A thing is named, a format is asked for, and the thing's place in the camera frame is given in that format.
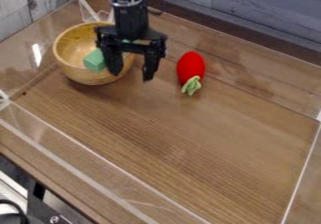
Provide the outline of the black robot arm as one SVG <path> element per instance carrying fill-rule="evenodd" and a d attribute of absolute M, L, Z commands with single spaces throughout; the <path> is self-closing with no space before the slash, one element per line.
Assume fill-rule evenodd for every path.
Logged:
<path fill-rule="evenodd" d="M 161 59 L 166 57 L 169 37 L 150 27 L 146 0 L 110 0 L 110 5 L 115 24 L 101 25 L 94 29 L 97 47 L 103 53 L 109 71 L 114 76 L 123 70 L 123 53 L 142 54 L 144 81 L 148 82 L 158 71 Z"/>

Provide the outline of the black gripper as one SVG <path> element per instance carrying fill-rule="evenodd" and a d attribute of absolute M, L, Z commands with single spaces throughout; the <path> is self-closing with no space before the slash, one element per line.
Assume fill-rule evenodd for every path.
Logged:
<path fill-rule="evenodd" d="M 123 70 L 123 52 L 145 55 L 144 81 L 153 79 L 166 57 L 168 36 L 150 27 L 145 0 L 110 0 L 114 24 L 95 28 L 97 47 L 114 76 Z"/>

